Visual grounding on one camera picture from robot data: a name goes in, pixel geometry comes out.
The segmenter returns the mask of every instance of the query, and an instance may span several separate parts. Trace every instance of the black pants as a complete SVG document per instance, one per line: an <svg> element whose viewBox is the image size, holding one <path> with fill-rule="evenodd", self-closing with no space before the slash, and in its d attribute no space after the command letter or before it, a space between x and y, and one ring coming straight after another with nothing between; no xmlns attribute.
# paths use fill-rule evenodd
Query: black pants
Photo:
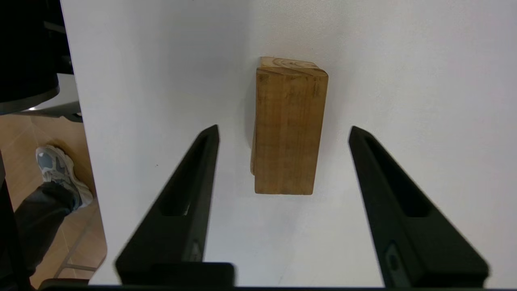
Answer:
<svg viewBox="0 0 517 291"><path fill-rule="evenodd" d="M76 196L53 182L44 183L16 209L14 217L29 275L34 274L54 240L63 219L73 211ZM7 253L0 258L0 286L12 280Z"/></svg>

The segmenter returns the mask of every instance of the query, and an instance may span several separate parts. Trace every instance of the floor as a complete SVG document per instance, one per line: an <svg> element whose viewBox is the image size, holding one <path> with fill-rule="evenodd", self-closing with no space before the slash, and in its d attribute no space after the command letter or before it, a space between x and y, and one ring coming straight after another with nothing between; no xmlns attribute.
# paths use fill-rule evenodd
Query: floor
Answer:
<svg viewBox="0 0 517 291"><path fill-rule="evenodd" d="M70 122L65 118L4 115L0 116L0 150L13 208L16 209L42 183L35 149L45 144L60 147L72 158L75 175L88 185L95 196L82 123ZM105 255L104 229L95 199L90 206L65 218L43 262L31 277L31 283L38 288L43 280L55 275L59 278L90 279L92 271L66 268L60 274L56 272L67 257L69 264L97 268Z"/></svg>

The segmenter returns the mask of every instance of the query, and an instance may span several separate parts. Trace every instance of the white table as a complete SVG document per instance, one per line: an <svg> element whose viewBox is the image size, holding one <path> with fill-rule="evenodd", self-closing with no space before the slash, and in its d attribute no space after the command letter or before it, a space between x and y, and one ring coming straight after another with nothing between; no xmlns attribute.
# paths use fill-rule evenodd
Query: white table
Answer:
<svg viewBox="0 0 517 291"><path fill-rule="evenodd" d="M221 143L206 261L239 285L381 286L348 150L371 131L516 287L517 2L63 1L113 262L196 135ZM314 194L255 194L260 56L315 62L329 87Z"/></svg>

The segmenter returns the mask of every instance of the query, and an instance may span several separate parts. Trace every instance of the gray sneaker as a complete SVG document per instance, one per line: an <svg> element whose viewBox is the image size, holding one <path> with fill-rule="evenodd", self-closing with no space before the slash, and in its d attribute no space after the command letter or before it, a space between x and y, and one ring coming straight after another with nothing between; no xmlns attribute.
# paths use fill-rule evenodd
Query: gray sneaker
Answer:
<svg viewBox="0 0 517 291"><path fill-rule="evenodd" d="M75 177L73 161L65 152L51 145L45 145L36 149L36 160L44 182L59 184L79 197L74 210L86 207L92 202L92 193L86 184Z"/></svg>

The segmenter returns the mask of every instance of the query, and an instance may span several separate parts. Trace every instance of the wooden block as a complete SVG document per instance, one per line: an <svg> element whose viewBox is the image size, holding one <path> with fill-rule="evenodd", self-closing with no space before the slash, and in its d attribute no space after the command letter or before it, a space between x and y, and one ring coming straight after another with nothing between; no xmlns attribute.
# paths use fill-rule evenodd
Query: wooden block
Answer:
<svg viewBox="0 0 517 291"><path fill-rule="evenodd" d="M327 83L314 63L261 58L250 165L256 193L312 194Z"/></svg>

